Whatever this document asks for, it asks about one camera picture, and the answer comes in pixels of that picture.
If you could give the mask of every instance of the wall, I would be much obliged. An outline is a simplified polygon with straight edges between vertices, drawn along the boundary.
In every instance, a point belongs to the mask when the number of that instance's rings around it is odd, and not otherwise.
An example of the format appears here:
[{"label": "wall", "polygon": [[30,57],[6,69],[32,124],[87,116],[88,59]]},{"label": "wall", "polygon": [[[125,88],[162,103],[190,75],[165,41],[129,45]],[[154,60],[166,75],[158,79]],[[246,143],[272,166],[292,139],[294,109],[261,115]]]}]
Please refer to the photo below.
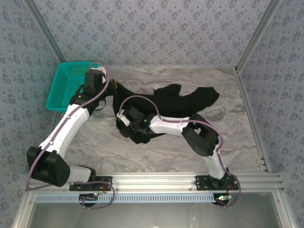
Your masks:
[{"label": "wall", "polygon": [[29,171],[26,151],[50,131],[45,103],[58,62],[22,0],[0,8],[0,227],[9,228]]},{"label": "wall", "polygon": [[34,0],[67,61],[235,66],[269,0]]},{"label": "wall", "polygon": [[304,227],[304,2],[284,0],[242,73],[274,172]]}]

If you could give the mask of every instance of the white cable tray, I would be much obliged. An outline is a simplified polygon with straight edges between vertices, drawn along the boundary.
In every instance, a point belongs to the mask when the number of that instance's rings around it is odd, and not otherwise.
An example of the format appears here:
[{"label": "white cable tray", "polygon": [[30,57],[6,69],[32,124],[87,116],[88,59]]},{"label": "white cable tray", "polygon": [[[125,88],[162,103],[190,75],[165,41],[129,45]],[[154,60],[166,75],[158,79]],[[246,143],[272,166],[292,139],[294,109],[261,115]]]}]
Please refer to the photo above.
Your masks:
[{"label": "white cable tray", "polygon": [[[106,193],[94,198],[94,203],[107,203],[111,200],[112,194]],[[80,203],[79,194],[37,194],[36,203]],[[128,194],[117,193],[113,203],[204,203],[215,202],[212,193],[179,193],[179,194]]]}]

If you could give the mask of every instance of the teal basket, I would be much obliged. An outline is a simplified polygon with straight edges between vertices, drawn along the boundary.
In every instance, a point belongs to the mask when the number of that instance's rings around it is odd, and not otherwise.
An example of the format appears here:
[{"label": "teal basket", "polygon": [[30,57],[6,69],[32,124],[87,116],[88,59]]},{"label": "teal basket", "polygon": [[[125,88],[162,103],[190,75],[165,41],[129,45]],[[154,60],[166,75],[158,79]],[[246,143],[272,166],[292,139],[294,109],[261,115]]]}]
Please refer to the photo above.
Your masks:
[{"label": "teal basket", "polygon": [[90,63],[91,61],[59,64],[48,94],[46,104],[48,110],[66,112],[72,96],[85,83],[85,73]]}]

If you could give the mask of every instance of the marble floor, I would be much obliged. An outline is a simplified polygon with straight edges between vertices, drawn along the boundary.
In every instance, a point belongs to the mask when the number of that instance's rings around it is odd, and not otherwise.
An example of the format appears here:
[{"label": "marble floor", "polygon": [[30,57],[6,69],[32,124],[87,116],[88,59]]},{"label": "marble floor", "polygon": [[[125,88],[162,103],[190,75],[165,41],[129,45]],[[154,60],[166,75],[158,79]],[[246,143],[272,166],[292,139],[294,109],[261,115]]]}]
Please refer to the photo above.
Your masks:
[{"label": "marble floor", "polygon": [[[112,68],[110,78],[135,93],[153,94],[169,84],[181,84],[180,95],[197,87],[214,87],[217,102],[199,112],[224,135],[221,154],[231,171],[262,170],[240,91],[231,73],[212,68]],[[174,135],[163,135],[136,145],[120,135],[115,125],[112,97],[104,110],[94,112],[72,140],[65,160],[97,172],[207,172],[203,157]]]}]

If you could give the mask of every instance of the black cloth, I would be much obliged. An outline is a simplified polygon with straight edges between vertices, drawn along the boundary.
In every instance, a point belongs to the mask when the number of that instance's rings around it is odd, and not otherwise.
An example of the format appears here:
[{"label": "black cloth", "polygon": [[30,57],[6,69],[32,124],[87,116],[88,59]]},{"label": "black cloth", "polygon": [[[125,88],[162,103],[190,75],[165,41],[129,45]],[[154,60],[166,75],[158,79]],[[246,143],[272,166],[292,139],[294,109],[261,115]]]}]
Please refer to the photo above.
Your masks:
[{"label": "black cloth", "polygon": [[[113,96],[113,110],[115,115],[119,111],[121,103],[129,96],[136,95],[132,91],[126,89],[123,85],[116,82],[117,89]],[[167,117],[189,117],[194,113],[203,110],[206,107],[213,105],[219,98],[219,93],[213,87],[199,87],[193,93],[185,96],[179,96],[181,86],[177,84],[169,85],[165,88],[157,89],[154,95],[143,95],[152,100],[159,109],[163,116]],[[154,106],[145,99],[135,97],[128,100],[123,109],[132,105],[139,112],[145,115],[156,113]],[[118,129],[123,127],[121,121],[116,121]],[[147,143],[151,138],[157,137],[162,134],[146,135],[137,133],[131,137],[132,141],[136,144]]]}]

